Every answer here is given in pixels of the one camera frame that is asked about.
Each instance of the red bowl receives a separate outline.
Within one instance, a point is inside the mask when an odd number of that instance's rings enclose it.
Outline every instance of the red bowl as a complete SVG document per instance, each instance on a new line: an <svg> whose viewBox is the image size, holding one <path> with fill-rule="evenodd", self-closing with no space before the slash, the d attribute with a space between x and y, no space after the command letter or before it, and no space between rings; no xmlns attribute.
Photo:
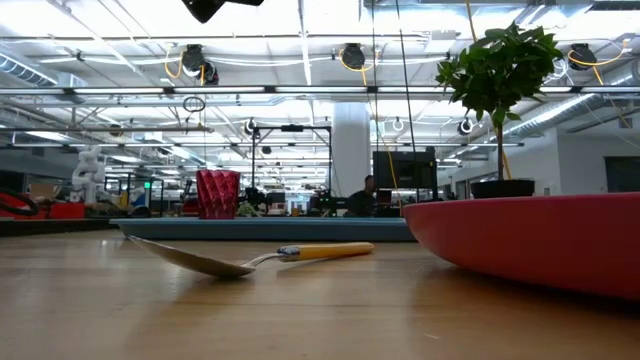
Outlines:
<svg viewBox="0 0 640 360"><path fill-rule="evenodd" d="M416 239L458 266L640 300L640 193L410 205Z"/></svg>

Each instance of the man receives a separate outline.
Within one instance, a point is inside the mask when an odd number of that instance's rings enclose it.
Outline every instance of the man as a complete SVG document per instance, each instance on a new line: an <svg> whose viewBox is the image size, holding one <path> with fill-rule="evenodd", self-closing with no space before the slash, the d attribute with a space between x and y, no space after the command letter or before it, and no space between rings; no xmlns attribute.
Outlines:
<svg viewBox="0 0 640 360"><path fill-rule="evenodd" d="M367 217L373 216L375 207L375 198L373 193L375 191L375 184L373 183L373 176L367 175L364 178L364 190L360 190L349 197L347 202L347 213L345 216L352 217Z"/></svg>

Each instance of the table surface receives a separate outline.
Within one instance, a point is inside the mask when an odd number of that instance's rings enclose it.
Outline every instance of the table surface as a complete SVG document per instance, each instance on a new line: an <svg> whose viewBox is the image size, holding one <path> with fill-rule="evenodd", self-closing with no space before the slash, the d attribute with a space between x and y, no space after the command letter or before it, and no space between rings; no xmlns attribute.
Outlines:
<svg viewBox="0 0 640 360"><path fill-rule="evenodd" d="M278 246L166 243L238 262ZM639 307L475 274L413 243L220 281L118 231L0 239L4 360L637 360Z"/></svg>

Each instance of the green leaves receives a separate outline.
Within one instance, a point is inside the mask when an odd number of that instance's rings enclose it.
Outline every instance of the green leaves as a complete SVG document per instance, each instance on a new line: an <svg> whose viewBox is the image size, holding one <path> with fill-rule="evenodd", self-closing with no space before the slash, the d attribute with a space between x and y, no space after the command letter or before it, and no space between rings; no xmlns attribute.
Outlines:
<svg viewBox="0 0 640 360"><path fill-rule="evenodd" d="M553 34L541 27L521 31L512 23L506 29L489 29L457 59L441 62L436 81L450 86L451 102L474 110L478 121L485 113L494 125L506 118L520 120L510 109L522 98L542 102L535 95L554 71L553 61L562 58L555 46Z"/></svg>

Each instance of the red vase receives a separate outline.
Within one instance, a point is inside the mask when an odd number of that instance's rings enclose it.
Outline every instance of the red vase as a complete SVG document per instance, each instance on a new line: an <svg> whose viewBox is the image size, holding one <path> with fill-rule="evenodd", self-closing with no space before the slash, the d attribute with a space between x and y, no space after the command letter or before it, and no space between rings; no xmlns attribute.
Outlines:
<svg viewBox="0 0 640 360"><path fill-rule="evenodd" d="M199 170L198 206L201 219L233 219L238 204L240 173L227 170Z"/></svg>

